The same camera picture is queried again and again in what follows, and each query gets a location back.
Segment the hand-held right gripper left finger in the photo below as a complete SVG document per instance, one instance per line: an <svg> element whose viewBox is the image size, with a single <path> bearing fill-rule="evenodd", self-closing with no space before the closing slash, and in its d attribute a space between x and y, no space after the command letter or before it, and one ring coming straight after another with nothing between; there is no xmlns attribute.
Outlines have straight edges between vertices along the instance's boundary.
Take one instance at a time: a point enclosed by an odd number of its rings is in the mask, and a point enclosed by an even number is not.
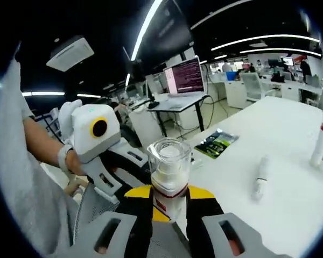
<svg viewBox="0 0 323 258"><path fill-rule="evenodd" d="M115 212L106 211L84 225L73 246L50 257L147 257L152 197L151 185L129 190Z"/></svg>

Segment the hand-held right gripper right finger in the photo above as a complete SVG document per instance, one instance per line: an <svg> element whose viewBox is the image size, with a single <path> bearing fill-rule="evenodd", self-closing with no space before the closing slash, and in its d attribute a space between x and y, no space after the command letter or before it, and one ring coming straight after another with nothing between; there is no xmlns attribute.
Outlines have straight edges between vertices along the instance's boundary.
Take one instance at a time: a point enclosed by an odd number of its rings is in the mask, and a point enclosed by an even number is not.
<svg viewBox="0 0 323 258"><path fill-rule="evenodd" d="M263 245L261 234L233 213L224 213L208 190L186 191L186 235L191 257L288 257Z"/></svg>

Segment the person's left hand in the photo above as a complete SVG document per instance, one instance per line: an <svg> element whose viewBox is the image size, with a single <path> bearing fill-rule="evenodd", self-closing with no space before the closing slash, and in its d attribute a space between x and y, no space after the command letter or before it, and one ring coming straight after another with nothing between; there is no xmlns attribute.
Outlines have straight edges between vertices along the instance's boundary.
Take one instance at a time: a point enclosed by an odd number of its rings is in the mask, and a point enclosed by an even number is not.
<svg viewBox="0 0 323 258"><path fill-rule="evenodd" d="M86 176L86 173L81 168L82 163L80 162L77 153L73 149L67 152L65 162L67 169L71 173L76 174L78 176Z"/></svg>

